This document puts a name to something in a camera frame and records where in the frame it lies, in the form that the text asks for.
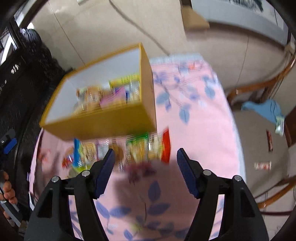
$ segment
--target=human hand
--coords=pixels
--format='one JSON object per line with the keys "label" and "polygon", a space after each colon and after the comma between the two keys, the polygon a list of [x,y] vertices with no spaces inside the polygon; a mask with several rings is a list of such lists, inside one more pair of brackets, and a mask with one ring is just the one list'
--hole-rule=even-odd
{"label": "human hand", "polygon": [[[17,198],[15,197],[15,191],[12,189],[11,187],[11,183],[10,181],[8,181],[9,176],[7,174],[7,172],[3,172],[4,175],[4,179],[6,180],[6,182],[3,185],[3,192],[4,192],[4,196],[2,194],[0,194],[0,200],[5,200],[4,198],[6,198],[11,204],[17,204]],[[3,210],[2,206],[0,206],[1,211],[3,212],[4,216],[9,219],[9,215]]]}

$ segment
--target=yellow box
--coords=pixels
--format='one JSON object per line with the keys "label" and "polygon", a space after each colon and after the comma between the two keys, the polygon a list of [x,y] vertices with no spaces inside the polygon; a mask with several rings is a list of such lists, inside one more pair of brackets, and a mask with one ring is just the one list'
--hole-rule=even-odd
{"label": "yellow box", "polygon": [[[138,72],[140,101],[73,115],[76,89],[109,86],[109,80]],[[40,126],[63,140],[114,137],[156,131],[152,70],[143,45],[133,45],[64,76],[42,115]]]}

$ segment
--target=chair seat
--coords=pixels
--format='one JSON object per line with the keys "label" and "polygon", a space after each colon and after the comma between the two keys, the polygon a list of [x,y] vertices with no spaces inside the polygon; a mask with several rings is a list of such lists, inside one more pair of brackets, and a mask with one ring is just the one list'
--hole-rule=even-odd
{"label": "chair seat", "polygon": [[[257,196],[287,176],[288,145],[285,135],[275,134],[275,125],[252,110],[233,112],[242,143],[247,186]],[[273,152],[268,152],[266,130],[272,136]],[[255,170],[255,162],[270,162],[271,170]]]}

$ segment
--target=wooden chair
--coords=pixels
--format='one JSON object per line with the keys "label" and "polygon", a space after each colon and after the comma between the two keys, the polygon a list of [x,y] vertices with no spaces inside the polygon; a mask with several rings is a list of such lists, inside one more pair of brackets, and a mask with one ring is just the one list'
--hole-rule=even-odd
{"label": "wooden chair", "polygon": [[[264,202],[258,203],[259,208],[264,208],[291,190],[296,185],[296,177],[286,178],[287,164],[288,164],[288,148],[291,145],[291,138],[285,124],[284,137],[274,133],[275,125],[263,118],[259,114],[251,110],[240,111],[241,105],[235,103],[236,96],[263,90],[263,94],[257,100],[257,103],[263,103],[268,98],[277,84],[282,81],[291,71],[296,62],[296,55],[291,57],[289,64],[274,78],[247,86],[237,87],[230,91],[227,96],[229,105],[233,111],[233,116],[239,131],[245,167],[247,176],[247,185],[253,196],[260,196],[275,186],[285,185],[279,193]],[[266,130],[269,130],[272,135],[273,152],[268,151],[268,141]],[[254,169],[255,162],[269,162],[271,161],[270,171],[260,171]]]}

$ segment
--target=bolt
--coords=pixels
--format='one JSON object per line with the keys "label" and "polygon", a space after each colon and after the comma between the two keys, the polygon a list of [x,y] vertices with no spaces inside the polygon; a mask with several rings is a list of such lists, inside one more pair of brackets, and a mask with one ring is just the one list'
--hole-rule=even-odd
{"label": "bolt", "polygon": [[206,176],[210,176],[212,174],[210,170],[204,170],[202,173]]}
{"label": "bolt", "polygon": [[242,177],[239,176],[239,175],[235,175],[235,176],[234,176],[234,179],[235,179],[237,182],[239,182],[239,181],[242,180]]}
{"label": "bolt", "polygon": [[52,178],[52,182],[54,182],[54,183],[56,183],[58,180],[59,180],[59,177],[58,177],[58,176],[54,176],[54,177]]}
{"label": "bolt", "polygon": [[82,172],[82,175],[84,177],[87,177],[89,174],[90,174],[90,171],[89,170],[85,170],[85,171]]}

